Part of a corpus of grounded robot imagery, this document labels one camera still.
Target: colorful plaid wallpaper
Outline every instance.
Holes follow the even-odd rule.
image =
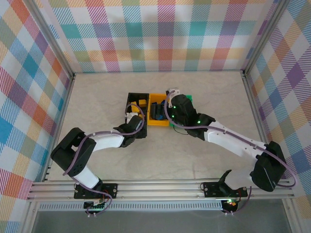
[[[276,0],[36,2],[76,72],[240,70],[276,5]]]
[[[252,47],[250,48],[250,50],[249,50],[249,52],[248,52],[248,54],[246,56],[246,59],[245,59],[245,61],[243,63],[243,66],[241,67],[242,70],[245,70],[245,68],[246,68],[246,66],[247,66],[247,64],[249,62],[249,59],[253,55],[254,49],[258,45],[258,43],[259,43],[259,41],[260,41],[260,39],[262,37],[262,34],[263,34],[264,30],[267,28],[268,22],[271,19],[274,11],[276,10],[276,7],[277,7],[279,2],[280,2],[280,0],[274,0],[273,1],[272,5],[271,5],[271,7],[269,9],[268,14],[266,15],[266,17],[265,17],[265,19],[264,19],[264,21],[263,21],[263,23],[262,23],[262,25],[261,25],[257,35],[256,35],[256,38],[255,38],[255,40],[254,40],[254,42],[252,44]]]
[[[270,140],[297,173],[297,202],[311,229],[311,1],[291,0],[251,71]]]
[[[0,233],[15,233],[69,78],[22,0],[0,0]]]

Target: black bracket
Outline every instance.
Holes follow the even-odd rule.
[[[201,188],[204,191],[205,198],[245,198],[248,196],[247,189],[245,187],[239,188],[237,190],[232,190],[228,195],[220,190],[220,185],[218,182],[203,182]]]
[[[75,186],[74,199],[102,199],[103,194],[91,192],[80,185]],[[118,184],[117,183],[103,183],[99,181],[93,188],[94,190],[108,193],[113,199],[117,197]]]

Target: green object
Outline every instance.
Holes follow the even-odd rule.
[[[188,99],[190,99],[190,101],[192,102],[192,95],[186,95],[186,97],[187,97]]]

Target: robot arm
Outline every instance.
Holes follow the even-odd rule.
[[[219,185],[223,193],[229,194],[232,190],[254,185],[268,192],[274,190],[286,168],[259,149],[265,149],[285,162],[277,143],[266,145],[252,140],[228,129],[208,115],[197,113],[192,102],[179,90],[171,89],[167,94],[170,98],[167,111],[169,117],[177,125],[184,126],[189,135],[217,144],[250,161],[250,167],[228,170],[221,177]]]
[[[103,132],[102,134],[89,136],[82,144],[79,155],[72,168],[68,171],[68,175],[89,189],[101,190],[102,181],[86,166],[91,154],[106,148],[127,147],[134,142],[136,134],[126,136],[121,134],[132,133],[141,124],[142,119],[139,116],[131,116],[127,123],[114,128],[115,134]],[[52,160],[64,171],[67,171],[76,154],[75,148],[80,145],[85,137],[86,135],[82,130],[73,128],[52,151]]]

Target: metal frame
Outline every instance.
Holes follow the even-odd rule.
[[[66,57],[64,56],[61,48],[56,42],[52,32],[50,31],[50,28],[48,24],[46,23],[44,17],[42,16],[37,4],[34,3],[33,0],[24,0],[23,2],[25,3],[32,17],[35,19],[36,23],[38,24],[49,46],[51,47],[52,51],[55,53],[56,58],[58,59],[62,67],[66,70],[66,72],[69,74],[69,76],[73,78],[74,72],[69,62],[67,61]]]
[[[26,6],[34,16],[37,24],[39,25],[42,33],[46,37],[48,43],[56,53],[56,57],[61,62],[62,66],[66,68],[68,74],[72,77],[72,82],[69,86],[69,91],[66,97],[64,108],[60,117],[59,127],[53,140],[53,147],[57,145],[58,138],[61,132],[61,128],[64,122],[66,110],[69,104],[73,84],[74,84],[74,72],[70,67],[68,61],[64,57],[59,45],[53,37],[47,23],[45,22],[40,10],[33,0],[24,0]],[[250,85],[247,80],[247,76],[251,68],[255,65],[260,53],[262,52],[266,42],[268,41],[273,29],[279,21],[281,15],[286,9],[289,0],[280,1],[276,11],[274,12],[269,25],[267,26],[262,38],[254,50],[248,65],[246,66],[245,72],[241,73],[242,81],[249,99],[249,103],[255,118],[256,126],[259,131],[260,138],[263,142],[267,142],[267,137],[264,131],[263,123],[261,121],[258,108],[255,103],[254,96],[251,92]],[[51,168],[52,160],[48,157],[44,172],[42,174],[42,182],[34,183],[29,197],[27,206],[23,212],[22,222],[20,224],[19,232],[30,233],[34,227],[36,214],[38,211],[42,211],[45,206],[45,211],[57,210],[66,211],[68,209],[75,211],[82,211],[81,205],[84,200],[76,200],[74,196],[74,181],[47,181],[46,175],[48,174],[49,168]],[[216,208],[219,210],[219,202],[226,198],[214,197],[205,198],[203,191],[200,189],[202,182],[217,182],[219,179],[171,179],[171,180],[111,180],[105,181],[106,183],[118,183],[118,196],[114,199],[114,203],[124,204],[131,206],[131,203],[198,203],[198,204],[211,204],[214,203]],[[288,184],[288,180],[281,180],[280,183]],[[294,232],[303,232],[299,218],[297,217],[297,208],[295,207],[295,201],[293,191],[287,188],[277,187],[274,192],[268,193],[259,188],[254,187],[251,195],[251,199],[283,199],[286,213],[289,217],[289,221]],[[61,208],[58,203],[75,203],[74,207],[71,205],[68,208]]]
[[[278,3],[278,6],[276,7],[276,10],[274,11],[271,19],[269,20],[266,29],[262,33],[262,36],[260,38],[260,41],[256,48],[254,49],[248,64],[246,65],[245,68],[245,73],[249,74],[251,69],[254,67],[256,61],[258,60],[263,48],[265,47],[266,43],[270,39],[270,36],[272,35],[277,23],[281,19],[284,11],[286,10],[286,7],[290,3],[291,0],[280,0]]]
[[[257,126],[259,137],[260,137],[262,142],[268,143],[269,140],[268,140],[268,137],[267,137],[265,130],[264,130],[264,126],[263,126],[263,122],[262,122],[261,117],[260,117],[258,106],[256,105],[256,102],[255,102],[255,96],[254,96],[253,92],[251,91],[251,86],[249,84],[247,76],[244,74],[243,71],[241,71],[241,78],[242,78],[242,81],[243,81],[243,84],[245,87],[245,91],[247,94],[249,105],[251,106],[251,110],[252,110],[254,120],[255,120],[255,123]]]
[[[202,182],[217,182],[219,179],[168,179],[168,180],[110,180],[117,183],[118,195],[114,202],[122,201],[178,201],[178,200],[227,200],[228,198],[205,198],[200,189]],[[281,180],[288,185],[288,180]],[[74,181],[47,181],[34,183],[29,201],[82,201],[74,199]],[[291,189],[277,187],[274,192],[253,188],[252,199],[293,198]]]

